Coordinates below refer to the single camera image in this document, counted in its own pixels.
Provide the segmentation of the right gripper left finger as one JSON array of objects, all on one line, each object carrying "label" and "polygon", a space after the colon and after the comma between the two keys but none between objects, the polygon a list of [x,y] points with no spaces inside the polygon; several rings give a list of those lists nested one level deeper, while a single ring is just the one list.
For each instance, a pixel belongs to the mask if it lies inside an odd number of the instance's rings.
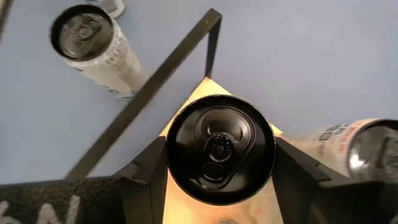
[{"label": "right gripper left finger", "polygon": [[126,224],[162,224],[167,188],[166,138],[153,140],[119,171]]}]

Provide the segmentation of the Celsius Arctic Vibe can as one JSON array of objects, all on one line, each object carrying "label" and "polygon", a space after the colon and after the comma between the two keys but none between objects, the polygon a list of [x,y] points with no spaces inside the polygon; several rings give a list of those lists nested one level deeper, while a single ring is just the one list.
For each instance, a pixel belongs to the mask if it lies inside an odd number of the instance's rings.
[{"label": "Celsius Arctic Vibe can", "polygon": [[98,6],[64,10],[53,21],[49,38],[66,64],[125,104],[149,79],[118,23]]}]

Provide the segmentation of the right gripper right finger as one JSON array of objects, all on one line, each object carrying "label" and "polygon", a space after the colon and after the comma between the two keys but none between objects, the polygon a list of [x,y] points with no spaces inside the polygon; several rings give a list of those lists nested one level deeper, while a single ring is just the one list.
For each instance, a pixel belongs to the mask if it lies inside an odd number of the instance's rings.
[{"label": "right gripper right finger", "polygon": [[320,224],[311,211],[320,182],[330,180],[316,159],[282,138],[276,138],[272,171],[277,201],[285,224]]}]

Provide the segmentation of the white Celsius can yellow band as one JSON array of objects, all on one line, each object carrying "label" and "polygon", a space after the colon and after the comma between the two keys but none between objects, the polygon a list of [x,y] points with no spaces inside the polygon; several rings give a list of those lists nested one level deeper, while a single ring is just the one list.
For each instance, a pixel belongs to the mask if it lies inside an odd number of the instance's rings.
[{"label": "white Celsius can yellow band", "polygon": [[236,96],[193,101],[167,134],[174,181],[187,195],[210,205],[232,205],[256,195],[271,177],[275,156],[270,122]]}]

